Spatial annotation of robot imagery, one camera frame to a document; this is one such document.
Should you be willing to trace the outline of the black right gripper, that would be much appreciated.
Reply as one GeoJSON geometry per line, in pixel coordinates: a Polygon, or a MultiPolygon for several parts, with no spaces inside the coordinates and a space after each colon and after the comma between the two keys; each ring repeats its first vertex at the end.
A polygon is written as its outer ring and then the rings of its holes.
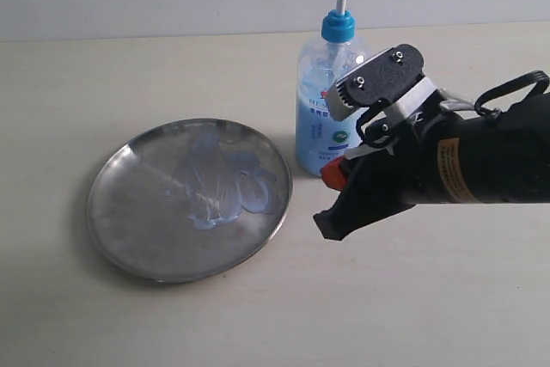
{"type": "Polygon", "coordinates": [[[366,137],[377,138],[380,148],[362,143],[357,155],[333,159],[321,168],[324,184],[339,189],[334,204],[313,215],[322,236],[342,241],[362,228],[367,217],[391,217],[413,208],[415,203],[406,198],[422,191],[416,175],[427,162],[421,154],[435,132],[460,120],[456,113],[426,104],[387,138],[382,136],[382,119],[368,126],[366,137]]]}

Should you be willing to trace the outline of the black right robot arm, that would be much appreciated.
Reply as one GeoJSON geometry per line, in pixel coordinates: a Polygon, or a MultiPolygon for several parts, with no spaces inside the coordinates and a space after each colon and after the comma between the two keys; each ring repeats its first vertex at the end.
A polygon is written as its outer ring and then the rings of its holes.
{"type": "Polygon", "coordinates": [[[494,121],[444,113],[406,125],[393,150],[338,167],[345,184],[333,206],[314,216],[329,240],[415,205],[546,204],[549,96],[519,101],[494,121]]]}

